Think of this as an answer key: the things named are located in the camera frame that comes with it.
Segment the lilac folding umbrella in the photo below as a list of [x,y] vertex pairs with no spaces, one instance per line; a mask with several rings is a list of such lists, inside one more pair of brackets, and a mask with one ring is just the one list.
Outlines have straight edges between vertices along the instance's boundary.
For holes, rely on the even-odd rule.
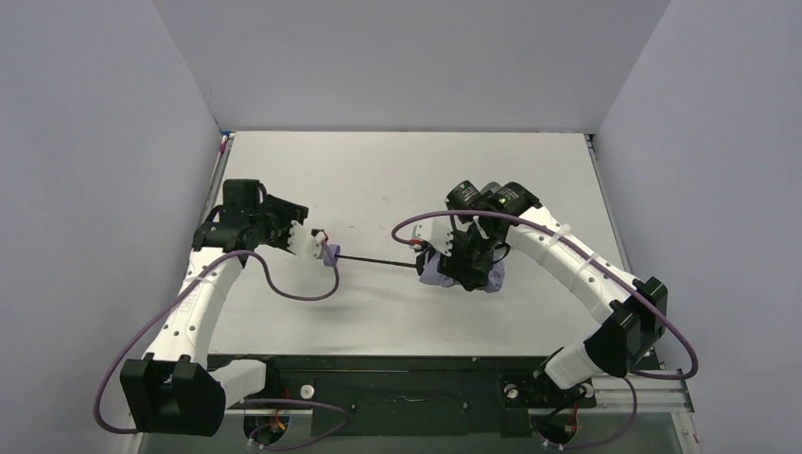
[[364,262],[383,266],[393,266],[406,269],[415,269],[418,274],[418,280],[421,284],[442,288],[452,288],[460,285],[466,291],[480,290],[485,293],[496,293],[501,291],[505,279],[505,265],[504,259],[509,255],[511,248],[506,246],[501,255],[494,253],[494,260],[491,263],[491,269],[487,274],[487,281],[482,284],[467,286],[463,281],[458,281],[456,278],[441,273],[438,270],[442,256],[439,253],[421,253],[416,258],[414,264],[399,261],[391,261],[385,259],[345,255],[341,253],[339,244],[331,244],[329,246],[332,254],[323,252],[323,263],[326,267],[334,268],[339,264],[341,259],[353,260],[357,262]]

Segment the black umbrella case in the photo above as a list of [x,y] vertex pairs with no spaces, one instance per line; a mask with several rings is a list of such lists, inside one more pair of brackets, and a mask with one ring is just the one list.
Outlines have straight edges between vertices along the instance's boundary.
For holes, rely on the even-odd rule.
[[489,182],[481,189],[481,193],[483,195],[493,194],[497,192],[500,187],[501,185],[498,182]]

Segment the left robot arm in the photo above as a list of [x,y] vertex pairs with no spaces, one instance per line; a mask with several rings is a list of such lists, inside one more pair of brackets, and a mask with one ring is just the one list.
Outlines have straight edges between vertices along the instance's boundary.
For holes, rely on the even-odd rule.
[[195,231],[186,283],[139,359],[126,360],[120,384],[138,432],[211,436],[225,412],[263,391],[268,364],[234,359],[211,371],[211,339],[228,293],[259,246],[287,251],[307,207],[277,198],[258,180],[232,179]]

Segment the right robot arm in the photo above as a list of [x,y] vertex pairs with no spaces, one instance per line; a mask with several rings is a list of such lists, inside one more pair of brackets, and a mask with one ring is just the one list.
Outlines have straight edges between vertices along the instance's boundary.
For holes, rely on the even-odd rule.
[[445,205],[458,213],[446,225],[448,252],[427,246],[418,254],[421,283],[498,292],[503,260],[518,251],[563,284],[598,322],[586,339],[558,349],[536,369],[535,378],[551,389],[569,390],[598,374],[624,377],[665,333],[656,316],[667,311],[662,282],[641,281],[608,263],[521,184],[488,183],[478,189],[463,181],[447,194]]

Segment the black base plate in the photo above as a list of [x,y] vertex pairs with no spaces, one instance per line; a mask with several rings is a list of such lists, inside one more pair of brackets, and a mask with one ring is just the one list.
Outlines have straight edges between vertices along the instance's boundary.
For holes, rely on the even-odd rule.
[[594,408],[590,382],[567,391],[529,374],[498,371],[328,372],[285,376],[278,396],[233,407],[259,441],[306,417],[310,436],[446,437],[495,433],[529,437],[561,426],[574,409]]

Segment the aluminium rail frame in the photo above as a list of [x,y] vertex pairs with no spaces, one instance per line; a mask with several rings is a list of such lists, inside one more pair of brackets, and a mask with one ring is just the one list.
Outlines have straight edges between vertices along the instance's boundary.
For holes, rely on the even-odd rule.
[[596,412],[636,413],[693,413],[694,407],[687,389],[679,382],[653,383],[640,376],[613,378],[596,376],[572,391],[549,391],[544,385],[537,385],[531,378],[503,376],[498,388],[492,386],[480,373],[462,375],[462,388],[455,380],[447,381],[442,391],[432,386],[437,379],[446,379],[445,373],[433,376],[420,375],[418,380],[427,388],[420,392],[402,394],[399,390],[367,388],[365,386],[350,391],[344,386],[325,387],[319,378],[316,384],[305,384],[303,388],[311,393],[308,399],[302,398],[298,404],[289,404],[285,397],[267,398],[261,394],[252,395],[232,402],[224,414],[266,415],[270,410],[280,413],[306,411],[313,401],[325,402],[348,411],[367,410],[373,399],[377,407],[390,409],[410,407],[412,410],[463,410],[479,411],[500,408],[505,411],[527,411],[544,415],[552,410],[565,412],[575,407]]

